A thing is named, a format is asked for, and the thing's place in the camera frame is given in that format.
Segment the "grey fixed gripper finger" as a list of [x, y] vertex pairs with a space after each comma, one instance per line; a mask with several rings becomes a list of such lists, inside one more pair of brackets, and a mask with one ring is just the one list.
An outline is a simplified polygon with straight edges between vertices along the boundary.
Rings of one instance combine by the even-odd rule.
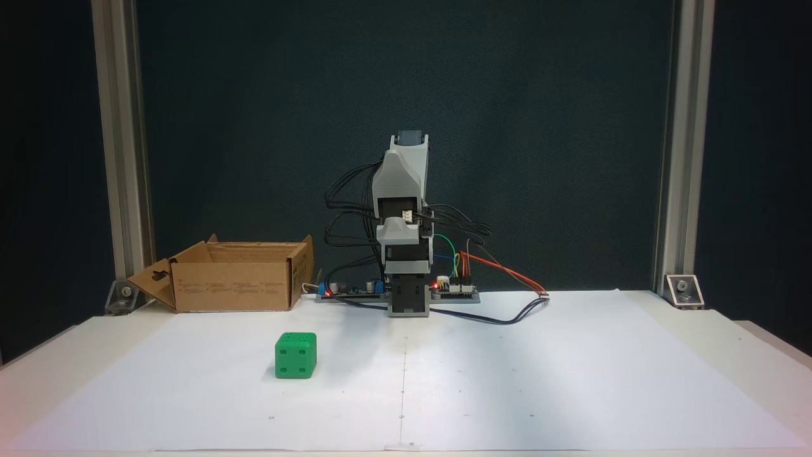
[[381, 246], [418, 245], [421, 229], [417, 223], [408, 223], [402, 217], [386, 218], [377, 226], [377, 241]]

